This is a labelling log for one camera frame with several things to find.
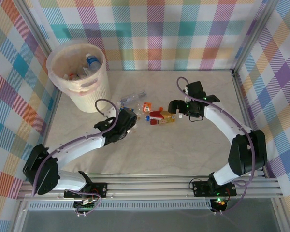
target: plaid wall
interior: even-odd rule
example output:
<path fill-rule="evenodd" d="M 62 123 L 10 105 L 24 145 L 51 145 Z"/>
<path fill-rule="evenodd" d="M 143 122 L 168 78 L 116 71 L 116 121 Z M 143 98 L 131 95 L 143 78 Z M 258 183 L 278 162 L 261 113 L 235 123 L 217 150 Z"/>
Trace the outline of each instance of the plaid wall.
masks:
<path fill-rule="evenodd" d="M 230 69 L 266 2 L 27 0 L 51 47 L 85 38 L 110 70 Z"/>
<path fill-rule="evenodd" d="M 22 168 L 51 116 L 57 91 L 45 63 L 12 0 L 0 0 L 0 232 L 9 227 Z"/>
<path fill-rule="evenodd" d="M 290 0 L 280 0 L 240 70 L 255 128 L 266 135 L 269 166 L 290 211 Z"/>

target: white tabletop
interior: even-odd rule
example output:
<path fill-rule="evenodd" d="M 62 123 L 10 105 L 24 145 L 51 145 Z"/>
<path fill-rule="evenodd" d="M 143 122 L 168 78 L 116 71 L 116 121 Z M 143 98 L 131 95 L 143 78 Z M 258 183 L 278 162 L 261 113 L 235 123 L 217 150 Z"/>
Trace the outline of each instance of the white tabletop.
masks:
<path fill-rule="evenodd" d="M 167 110 L 170 101 L 184 99 L 176 87 L 179 76 L 189 82 L 200 80 L 207 95 L 215 94 L 225 109 L 243 121 L 229 71 L 108 71 L 112 101 L 144 89 L 147 92 L 144 101 Z M 63 93 L 46 145 L 54 147 L 83 136 L 101 120 L 104 119 L 99 113 L 80 111 Z M 223 133 L 207 119 L 189 122 L 183 116 L 162 125 L 149 125 L 142 119 L 136 130 L 123 140 L 88 152 L 64 170 L 209 175 L 227 163 L 230 146 Z"/>

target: white plastic bucket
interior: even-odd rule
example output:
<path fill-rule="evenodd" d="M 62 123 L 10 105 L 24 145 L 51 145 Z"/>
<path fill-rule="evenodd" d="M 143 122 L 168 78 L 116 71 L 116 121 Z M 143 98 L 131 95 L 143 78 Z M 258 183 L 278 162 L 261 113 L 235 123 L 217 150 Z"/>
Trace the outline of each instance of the white plastic bucket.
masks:
<path fill-rule="evenodd" d="M 77 69 L 87 67 L 86 54 L 97 57 L 101 67 L 93 75 L 75 81 L 63 79 L 64 74 L 77 73 Z M 96 112 L 95 101 L 100 98 L 110 99 L 110 88 L 106 72 L 104 53 L 96 46 L 83 41 L 68 41 L 56 48 L 46 62 L 48 76 L 55 86 L 66 93 L 75 105 L 84 112 Z M 99 109 L 107 103 L 98 102 Z"/>

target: purple cable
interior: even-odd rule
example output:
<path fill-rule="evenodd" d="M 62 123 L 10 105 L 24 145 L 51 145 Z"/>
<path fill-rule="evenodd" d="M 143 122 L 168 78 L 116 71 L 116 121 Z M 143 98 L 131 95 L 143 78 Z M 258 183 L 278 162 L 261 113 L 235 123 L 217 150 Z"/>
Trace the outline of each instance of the purple cable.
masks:
<path fill-rule="evenodd" d="M 80 195 L 91 195 L 91 196 L 96 196 L 96 197 L 99 197 L 99 202 L 95 205 L 95 207 L 93 207 L 92 209 L 90 209 L 88 212 L 84 213 L 83 215 L 87 215 L 87 214 L 90 214 L 92 211 L 95 210 L 95 208 L 99 207 L 99 205 L 101 204 L 102 202 L 102 197 L 97 194 L 97 193 L 89 193 L 89 192 L 78 192 L 78 191 L 74 191 L 74 190 L 69 190 L 70 192 L 73 192 L 73 193 L 76 193 L 76 194 L 80 194 Z"/>
<path fill-rule="evenodd" d="M 39 166 L 39 168 L 38 168 L 38 170 L 37 170 L 37 173 L 35 174 L 34 181 L 33 181 L 33 185 L 32 185 L 31 197 L 34 197 L 34 195 L 35 195 L 35 189 L 36 189 L 36 187 L 37 187 L 38 178 L 39 178 L 39 175 L 40 175 L 41 169 L 42 169 L 42 167 L 44 166 L 44 164 L 46 163 L 46 161 L 47 161 L 51 156 L 53 156 L 54 154 L 60 152 L 60 150 L 64 149 L 64 148 L 65 148 L 66 146 L 68 146 L 68 145 L 71 145 L 71 144 L 76 143 L 76 142 L 78 142 L 78 141 L 80 141 L 80 140 L 83 140 L 83 139 L 88 139 L 88 138 L 92 138 L 92 137 L 97 137 L 97 136 L 103 135 L 104 133 L 107 133 L 107 132 L 109 132 L 111 129 L 114 128 L 114 126 L 116 125 L 116 123 L 117 123 L 117 121 L 118 121 L 118 114 L 119 114 L 119 113 L 118 113 L 118 109 L 117 109 L 117 107 L 116 107 L 115 104 L 112 103 L 110 100 L 107 100 L 107 99 L 104 99 L 104 98 L 101 98 L 101 99 L 96 100 L 96 102 L 95 102 L 95 107 L 96 107 L 97 111 L 98 111 L 100 114 L 102 114 L 102 115 L 104 115 L 104 114 L 103 114 L 103 113 L 98 109 L 98 107 L 97 107 L 97 103 L 100 102 L 100 101 L 106 101 L 106 102 L 110 103 L 110 104 L 115 108 L 115 111 L 116 111 L 116 118 L 115 118 L 115 121 L 114 121 L 114 123 L 112 124 L 112 126 L 111 126 L 110 128 L 108 128 L 108 129 L 104 130 L 104 131 L 99 132 L 99 133 L 96 133 L 96 134 L 90 134 L 90 135 L 87 135 L 87 136 L 82 136 L 82 137 L 79 137 L 79 138 L 77 138 L 77 139 L 71 140 L 71 141 L 67 142 L 66 144 L 60 146 L 59 148 L 55 149 L 55 150 L 54 150 L 52 153 L 50 153 L 48 156 L 46 156 L 46 158 L 41 162 L 41 164 L 40 164 L 40 166 Z"/>
<path fill-rule="evenodd" d="M 246 182 L 246 181 L 244 181 L 244 180 L 238 180 L 238 181 L 235 181 L 234 180 L 234 183 L 237 185 L 237 186 L 240 186 L 240 187 L 244 187 L 245 188 L 245 190 L 244 190 L 244 193 L 243 193 L 243 195 L 241 196 L 241 198 L 240 198 L 240 200 L 232 207 L 232 208 L 230 208 L 230 209 L 227 209 L 227 210 L 225 210 L 225 212 L 227 212 L 227 211 L 230 211 L 231 209 L 233 209 L 234 207 L 236 207 L 242 200 L 243 200 L 243 198 L 245 197 L 245 195 L 246 195 L 246 192 L 247 192 L 247 187 L 250 185 L 250 183 L 252 182 L 252 179 L 253 179 L 253 174 L 254 174 L 254 172 L 255 172 L 255 169 L 256 169 L 256 156 L 255 156 L 255 148 L 254 148 L 254 145 L 253 145 L 253 142 L 252 142 L 252 140 L 251 140 L 251 138 L 250 138 L 250 136 L 249 136 L 249 134 L 248 134 L 248 132 L 241 126 L 241 124 L 238 122 L 238 121 L 236 121 L 236 119 L 235 118 L 233 118 L 228 112 L 226 112 L 226 111 L 224 111 L 221 107 L 219 107 L 219 106 L 217 106 L 217 105 L 215 105 L 215 104 L 212 104 L 212 103 L 210 103 L 210 102 L 208 102 L 208 101 L 204 101 L 204 100 L 201 100 L 201 99 L 197 99 L 197 98 L 193 98 L 193 97 L 191 97 L 191 96 L 189 96 L 188 94 L 186 94 L 185 92 L 183 92 L 182 91 L 182 89 L 180 88 L 180 86 L 179 86 L 179 83 L 178 83 L 178 81 L 180 80 L 180 79 L 183 79 L 183 80 L 185 80 L 186 81 L 186 83 L 187 84 L 189 84 L 189 81 L 186 79 L 186 78 L 184 78 L 184 77 L 179 77 L 178 79 L 177 79 L 177 81 L 176 81 L 176 85 L 177 85 L 177 88 L 179 89 L 179 91 L 180 92 L 182 92 L 186 97 L 188 97 L 188 98 L 190 98 L 190 99 L 193 99 L 193 100 L 195 100 L 195 101 L 197 101 L 197 102 L 202 102 L 202 103 L 206 103 L 206 104 L 208 104 L 208 105 L 210 105 L 210 106 L 213 106 L 214 108 L 216 108 L 216 109 L 218 109 L 220 112 L 222 112 L 222 113 L 224 113 L 232 122 L 234 122 L 239 128 L 240 128 L 240 130 L 245 134 L 245 136 L 247 137 L 247 139 L 248 139 L 248 141 L 249 141 L 249 144 L 250 144 L 250 149 L 251 149 L 251 156 L 252 156 L 252 167 L 251 167 L 251 176 L 250 176 L 250 178 L 249 178 L 249 180 Z"/>

